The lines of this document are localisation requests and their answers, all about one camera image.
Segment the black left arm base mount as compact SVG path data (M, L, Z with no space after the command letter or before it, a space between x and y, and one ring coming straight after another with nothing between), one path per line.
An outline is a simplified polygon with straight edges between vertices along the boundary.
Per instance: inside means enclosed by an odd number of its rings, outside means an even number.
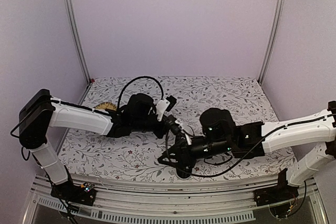
M53 185L51 196L81 205L93 206L97 191L92 183L75 185L72 181L67 181L60 185Z

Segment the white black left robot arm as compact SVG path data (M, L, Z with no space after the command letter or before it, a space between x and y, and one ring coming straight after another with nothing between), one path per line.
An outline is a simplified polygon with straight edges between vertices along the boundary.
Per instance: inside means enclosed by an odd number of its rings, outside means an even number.
M164 113L175 103L173 97L154 102L150 96L138 93L121 108L99 110L56 99L49 90L41 89L20 111L19 122L10 135L30 150L51 181L58 185L58 192L67 200L73 200L78 188L70 182L66 168L48 144L46 135L50 127L89 131L111 138L145 131L162 138L166 132Z

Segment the black white canvas sneaker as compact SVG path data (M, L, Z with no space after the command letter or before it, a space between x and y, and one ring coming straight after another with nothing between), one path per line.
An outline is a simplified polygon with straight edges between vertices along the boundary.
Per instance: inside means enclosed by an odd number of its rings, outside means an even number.
M192 175L192 169L176 168L176 174L180 179L189 179Z

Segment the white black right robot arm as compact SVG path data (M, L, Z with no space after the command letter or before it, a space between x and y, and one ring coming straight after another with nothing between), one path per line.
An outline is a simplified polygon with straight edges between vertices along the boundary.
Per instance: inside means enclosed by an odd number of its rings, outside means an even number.
M169 116L165 123L175 135L175 143L158 158L160 164L174 167L180 178L192 176L196 161L231 152L241 162L279 149L315 143L297 164L278 174L278 185L271 190L276 201L284 200L292 188L326 164L335 160L335 101L316 114L282 122L254 122L236 125L228 110L210 108L199 117L201 136L186 131L179 120Z

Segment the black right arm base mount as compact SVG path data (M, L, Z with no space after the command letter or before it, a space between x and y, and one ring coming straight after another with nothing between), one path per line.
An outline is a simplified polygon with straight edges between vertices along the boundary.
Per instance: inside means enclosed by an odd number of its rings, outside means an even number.
M257 206L274 204L295 199L299 196L298 186L290 186L288 184L287 171L288 169L285 168L278 174L277 184L275 186L254 190L254 202Z

